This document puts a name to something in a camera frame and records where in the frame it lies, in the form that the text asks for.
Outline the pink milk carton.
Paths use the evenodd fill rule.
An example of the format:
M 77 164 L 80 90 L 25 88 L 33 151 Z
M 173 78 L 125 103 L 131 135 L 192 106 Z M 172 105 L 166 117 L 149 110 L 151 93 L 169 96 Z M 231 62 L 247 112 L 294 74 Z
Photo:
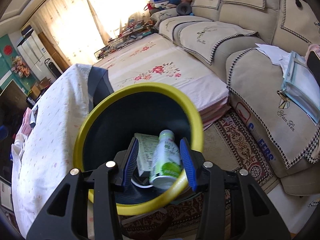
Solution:
M 31 131 L 32 131 L 32 127 L 30 126 L 30 117 L 31 117 L 31 109 L 28 107 L 25 110 L 25 113 L 23 115 L 23 120 L 22 120 L 22 126 L 21 126 L 21 133 L 23 135 L 29 136 Z

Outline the green white drink bottle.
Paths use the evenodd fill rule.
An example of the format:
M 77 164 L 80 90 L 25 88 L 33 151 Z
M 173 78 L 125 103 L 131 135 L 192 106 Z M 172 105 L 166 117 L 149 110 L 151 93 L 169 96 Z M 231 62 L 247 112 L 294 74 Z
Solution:
M 159 134 L 159 142 L 153 153 L 149 182 L 155 188 L 168 190 L 182 172 L 180 150 L 174 142 L 171 130 Z

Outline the green white carton box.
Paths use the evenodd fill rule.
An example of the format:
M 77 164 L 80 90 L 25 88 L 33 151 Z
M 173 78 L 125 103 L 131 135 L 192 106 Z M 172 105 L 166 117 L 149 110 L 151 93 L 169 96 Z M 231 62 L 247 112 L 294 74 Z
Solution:
M 148 177 L 152 170 L 153 154 L 159 143 L 154 135 L 135 133 L 138 140 L 137 168 L 140 177 Z

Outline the yellow rimmed black trash bin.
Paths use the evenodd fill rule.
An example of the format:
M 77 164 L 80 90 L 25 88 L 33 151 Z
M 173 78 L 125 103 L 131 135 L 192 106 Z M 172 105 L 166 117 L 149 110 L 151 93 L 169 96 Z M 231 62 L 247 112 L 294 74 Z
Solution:
M 108 161 L 119 167 L 117 211 L 141 215 L 166 206 L 188 187 L 179 144 L 203 150 L 200 115 L 180 90 L 163 83 L 123 88 L 89 113 L 75 141 L 73 164 L 90 171 Z

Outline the white cloth towel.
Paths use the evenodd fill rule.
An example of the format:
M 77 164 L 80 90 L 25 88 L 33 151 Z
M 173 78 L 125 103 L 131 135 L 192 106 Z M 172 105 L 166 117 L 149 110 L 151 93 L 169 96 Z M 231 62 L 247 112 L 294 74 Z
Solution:
M 25 142 L 28 139 L 23 133 L 16 134 L 15 141 L 11 145 L 11 159 L 22 159 L 25 151 Z

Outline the patterned red rug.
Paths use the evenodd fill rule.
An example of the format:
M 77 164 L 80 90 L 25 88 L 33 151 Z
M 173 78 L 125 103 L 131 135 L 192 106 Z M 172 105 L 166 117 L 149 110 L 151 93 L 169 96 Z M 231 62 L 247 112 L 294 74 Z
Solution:
M 258 143 L 233 110 L 204 131 L 203 155 L 223 170 L 248 170 L 266 193 L 279 184 Z M 178 204 L 167 205 L 164 211 L 124 223 L 121 226 L 124 239 L 149 239 L 151 233 L 165 224 L 169 227 L 161 239 L 194 239 L 203 201 L 203 194 L 197 194 Z

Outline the black flat television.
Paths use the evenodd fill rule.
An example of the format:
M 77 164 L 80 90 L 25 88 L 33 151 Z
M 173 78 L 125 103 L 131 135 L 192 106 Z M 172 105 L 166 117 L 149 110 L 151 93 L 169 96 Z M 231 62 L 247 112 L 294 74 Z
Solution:
M 1 90 L 1 177 L 11 181 L 11 145 L 27 109 L 27 97 L 14 80 Z

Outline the light blue document bag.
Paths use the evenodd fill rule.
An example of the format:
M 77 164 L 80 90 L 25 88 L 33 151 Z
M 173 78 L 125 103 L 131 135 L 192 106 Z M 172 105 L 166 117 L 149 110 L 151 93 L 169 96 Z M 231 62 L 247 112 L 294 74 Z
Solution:
M 291 51 L 281 85 L 282 92 L 300 107 L 314 123 L 319 123 L 319 85 L 303 57 Z

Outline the artificial flower bouquet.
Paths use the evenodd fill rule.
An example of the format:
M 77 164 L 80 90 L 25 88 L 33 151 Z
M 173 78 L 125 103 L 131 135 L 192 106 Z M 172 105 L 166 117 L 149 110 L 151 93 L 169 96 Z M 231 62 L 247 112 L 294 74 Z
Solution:
M 23 62 L 21 56 L 11 57 L 11 71 L 17 74 L 20 78 L 30 76 L 30 68 Z

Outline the white papers on sofa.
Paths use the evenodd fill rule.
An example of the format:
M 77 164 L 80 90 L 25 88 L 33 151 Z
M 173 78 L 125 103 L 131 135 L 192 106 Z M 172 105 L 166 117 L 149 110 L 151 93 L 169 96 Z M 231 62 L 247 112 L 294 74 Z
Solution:
M 283 72 L 286 72 L 289 65 L 290 53 L 280 49 L 277 46 L 258 43 L 256 43 L 256 45 L 257 50 L 267 56 L 273 65 L 279 66 Z

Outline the floral bed mattress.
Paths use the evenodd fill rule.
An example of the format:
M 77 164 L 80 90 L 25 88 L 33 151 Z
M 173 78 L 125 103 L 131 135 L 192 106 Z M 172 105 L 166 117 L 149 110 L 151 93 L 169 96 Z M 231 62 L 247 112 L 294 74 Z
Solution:
M 226 84 L 201 61 L 158 34 L 112 53 L 96 66 L 108 71 L 115 91 L 145 82 L 179 89 L 199 111 L 204 127 L 230 109 Z

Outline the cream window curtains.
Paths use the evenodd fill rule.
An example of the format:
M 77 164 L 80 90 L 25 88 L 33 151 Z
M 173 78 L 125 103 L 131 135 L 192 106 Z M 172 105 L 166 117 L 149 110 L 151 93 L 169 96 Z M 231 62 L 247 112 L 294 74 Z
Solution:
M 68 64 L 94 64 L 94 53 L 117 37 L 129 20 L 148 21 L 149 0 L 46 0 L 29 22 Z

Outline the beige sofa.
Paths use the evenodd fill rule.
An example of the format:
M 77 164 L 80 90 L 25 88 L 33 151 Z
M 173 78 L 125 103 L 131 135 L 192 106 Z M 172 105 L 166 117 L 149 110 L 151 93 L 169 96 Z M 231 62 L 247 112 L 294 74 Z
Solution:
M 319 44 L 319 18 L 307 0 L 191 0 L 192 13 L 154 12 L 158 33 L 213 71 L 286 193 L 319 193 L 319 123 L 281 90 L 284 72 L 257 50 L 304 56 Z

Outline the book pile on floor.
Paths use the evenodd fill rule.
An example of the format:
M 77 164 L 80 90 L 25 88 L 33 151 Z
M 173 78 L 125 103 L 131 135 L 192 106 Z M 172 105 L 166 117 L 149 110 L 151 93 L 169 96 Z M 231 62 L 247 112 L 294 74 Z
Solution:
M 94 53 L 95 58 L 97 60 L 104 59 L 108 55 L 153 34 L 155 32 L 153 26 L 154 23 L 152 21 L 146 23 L 142 21 L 137 22 L 132 27 L 125 29 L 118 37 L 108 41 L 108 45 L 96 51 Z

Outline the dark neck pillow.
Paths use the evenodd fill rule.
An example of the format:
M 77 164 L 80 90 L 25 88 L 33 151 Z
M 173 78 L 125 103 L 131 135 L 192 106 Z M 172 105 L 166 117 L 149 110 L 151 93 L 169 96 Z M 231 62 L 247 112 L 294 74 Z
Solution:
M 188 2 L 183 2 L 176 7 L 176 11 L 180 16 L 187 16 L 192 13 L 192 8 Z

